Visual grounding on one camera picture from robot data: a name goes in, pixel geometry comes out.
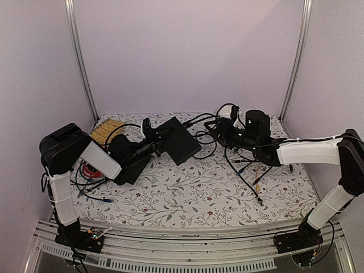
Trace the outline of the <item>black TP-Link network switch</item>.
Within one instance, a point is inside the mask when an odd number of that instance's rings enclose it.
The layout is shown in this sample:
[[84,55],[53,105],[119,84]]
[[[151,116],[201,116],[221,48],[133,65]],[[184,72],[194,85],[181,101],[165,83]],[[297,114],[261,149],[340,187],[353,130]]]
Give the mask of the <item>black TP-Link network switch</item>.
[[201,150],[201,145],[184,125],[173,117],[157,127],[161,133],[162,147],[179,166]]

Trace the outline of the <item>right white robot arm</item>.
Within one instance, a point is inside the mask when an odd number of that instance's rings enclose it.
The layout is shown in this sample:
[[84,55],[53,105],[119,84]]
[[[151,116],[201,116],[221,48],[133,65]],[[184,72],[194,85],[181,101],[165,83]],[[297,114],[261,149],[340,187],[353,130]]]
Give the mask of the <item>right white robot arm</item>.
[[248,150],[268,167],[302,164],[315,184],[337,178],[297,231],[273,238],[280,254],[322,244],[321,229],[363,194],[363,140],[354,129],[319,138],[274,138],[270,117],[260,110],[247,111],[242,127],[239,121],[239,111],[232,107],[229,117],[217,117],[204,126],[224,149]]

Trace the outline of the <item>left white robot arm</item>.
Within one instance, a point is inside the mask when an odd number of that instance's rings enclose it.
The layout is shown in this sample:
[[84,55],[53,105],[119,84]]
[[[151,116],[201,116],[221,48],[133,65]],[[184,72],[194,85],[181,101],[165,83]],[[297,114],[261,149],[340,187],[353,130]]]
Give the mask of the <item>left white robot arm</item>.
[[152,128],[149,120],[142,123],[143,140],[131,142],[122,134],[107,140],[101,147],[88,133],[70,123],[42,139],[39,145],[41,163],[45,169],[48,195],[58,225],[56,243],[100,253],[104,232],[95,229],[81,231],[71,192],[71,172],[84,160],[107,179],[118,185],[134,184],[152,154],[164,152],[162,144],[172,133],[170,127]]

